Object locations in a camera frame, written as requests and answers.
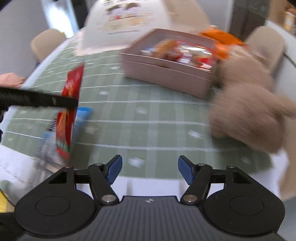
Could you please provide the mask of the red snack packet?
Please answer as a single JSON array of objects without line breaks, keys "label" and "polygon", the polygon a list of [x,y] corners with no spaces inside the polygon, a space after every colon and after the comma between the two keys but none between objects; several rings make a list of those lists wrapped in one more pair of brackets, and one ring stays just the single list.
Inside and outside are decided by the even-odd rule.
[{"label": "red snack packet", "polygon": [[[62,96],[79,100],[81,83],[85,63],[81,63],[75,69],[67,73],[67,80],[62,90]],[[77,113],[74,109],[65,109],[58,112],[56,120],[56,151],[65,161],[69,160],[72,129]]]}]

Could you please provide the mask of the pink cloth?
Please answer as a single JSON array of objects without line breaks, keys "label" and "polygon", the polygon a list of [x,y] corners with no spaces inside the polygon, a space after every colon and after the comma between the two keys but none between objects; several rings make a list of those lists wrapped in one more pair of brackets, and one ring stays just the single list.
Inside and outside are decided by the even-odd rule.
[{"label": "pink cloth", "polygon": [[25,78],[16,73],[6,73],[0,75],[0,87],[20,88],[25,82]]}]

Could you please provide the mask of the blue white snack bar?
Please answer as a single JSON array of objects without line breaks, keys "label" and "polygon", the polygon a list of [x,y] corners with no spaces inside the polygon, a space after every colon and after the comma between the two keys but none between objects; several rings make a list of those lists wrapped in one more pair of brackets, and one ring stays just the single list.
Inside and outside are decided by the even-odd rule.
[{"label": "blue white snack bar", "polygon": [[37,158],[58,169],[69,166],[71,147],[92,112],[92,108],[86,107],[58,112],[43,134]]}]

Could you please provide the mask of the beige chair left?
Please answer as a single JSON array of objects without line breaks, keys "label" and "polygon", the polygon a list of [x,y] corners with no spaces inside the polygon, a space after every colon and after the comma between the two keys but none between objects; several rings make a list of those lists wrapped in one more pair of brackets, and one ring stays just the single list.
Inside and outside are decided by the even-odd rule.
[{"label": "beige chair left", "polygon": [[31,40],[30,48],[37,62],[41,63],[66,40],[64,33],[56,29],[48,29]]}]

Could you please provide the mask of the beige chair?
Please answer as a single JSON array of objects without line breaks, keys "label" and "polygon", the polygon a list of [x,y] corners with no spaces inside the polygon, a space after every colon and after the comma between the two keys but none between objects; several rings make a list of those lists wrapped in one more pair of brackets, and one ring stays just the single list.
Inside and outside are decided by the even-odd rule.
[{"label": "beige chair", "polygon": [[41,63],[66,40],[64,33],[56,29],[48,29],[31,40],[30,48],[37,62]]},{"label": "beige chair", "polygon": [[256,27],[244,40],[245,44],[263,54],[263,64],[273,73],[285,51],[285,40],[275,29],[267,26]]}]

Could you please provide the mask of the green grid tablecloth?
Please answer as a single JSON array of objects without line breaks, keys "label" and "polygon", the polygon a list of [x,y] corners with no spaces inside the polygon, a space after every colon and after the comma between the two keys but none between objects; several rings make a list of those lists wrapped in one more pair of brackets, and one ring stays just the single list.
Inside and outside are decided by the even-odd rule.
[{"label": "green grid tablecloth", "polygon": [[181,155],[215,169],[228,165],[248,174],[268,170],[269,154],[233,139],[212,138],[210,101],[126,78],[118,51],[75,56],[68,44],[27,79],[25,86],[59,94],[67,72],[85,63],[79,105],[93,110],[72,149],[72,164],[83,169],[119,154],[121,174],[128,177],[177,179]]}]

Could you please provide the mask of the beige plush bunny toy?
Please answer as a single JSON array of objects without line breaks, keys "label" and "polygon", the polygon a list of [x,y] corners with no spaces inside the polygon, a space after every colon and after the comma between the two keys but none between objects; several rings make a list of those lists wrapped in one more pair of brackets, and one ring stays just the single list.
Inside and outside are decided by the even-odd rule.
[{"label": "beige plush bunny toy", "polygon": [[231,137],[249,147],[277,153],[285,138],[285,118],[295,118],[295,102],[274,94],[263,51],[232,46],[219,62],[222,89],[209,111],[212,136]]}]

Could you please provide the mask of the pink open gift box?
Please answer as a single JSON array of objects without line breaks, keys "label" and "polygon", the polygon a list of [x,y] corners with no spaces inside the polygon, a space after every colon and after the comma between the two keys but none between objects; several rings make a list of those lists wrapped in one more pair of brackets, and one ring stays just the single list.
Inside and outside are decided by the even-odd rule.
[{"label": "pink open gift box", "polygon": [[121,68],[125,76],[205,99],[212,84],[217,61],[213,60],[211,68],[201,69],[186,63],[142,54],[141,51],[145,48],[152,47],[165,39],[181,40],[209,49],[214,47],[214,40],[206,37],[167,29],[154,29],[121,52]]}]

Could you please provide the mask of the white mesh food cover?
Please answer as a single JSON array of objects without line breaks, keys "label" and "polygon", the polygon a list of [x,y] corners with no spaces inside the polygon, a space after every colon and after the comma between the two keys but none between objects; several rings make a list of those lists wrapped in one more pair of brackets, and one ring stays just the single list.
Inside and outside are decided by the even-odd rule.
[{"label": "white mesh food cover", "polygon": [[197,1],[96,1],[77,34],[75,54],[124,49],[153,29],[198,33],[210,26]]}]

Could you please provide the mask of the orange snack bag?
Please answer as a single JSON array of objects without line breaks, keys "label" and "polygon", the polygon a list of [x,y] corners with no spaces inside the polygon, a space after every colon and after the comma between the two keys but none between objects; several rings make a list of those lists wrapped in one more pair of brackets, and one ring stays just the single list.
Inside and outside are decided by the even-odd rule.
[{"label": "orange snack bag", "polygon": [[199,35],[214,40],[214,56],[219,60],[228,58],[230,47],[245,46],[234,35],[216,28],[208,28],[200,32]]}]

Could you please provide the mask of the beige chair right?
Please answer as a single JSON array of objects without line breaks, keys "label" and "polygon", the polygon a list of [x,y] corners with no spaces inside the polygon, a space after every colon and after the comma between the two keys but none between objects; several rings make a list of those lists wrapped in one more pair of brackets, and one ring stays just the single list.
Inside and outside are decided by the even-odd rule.
[{"label": "beige chair right", "polygon": [[263,54],[263,64],[273,73],[285,51],[285,40],[275,29],[267,26],[256,27],[244,40],[245,44]]}]

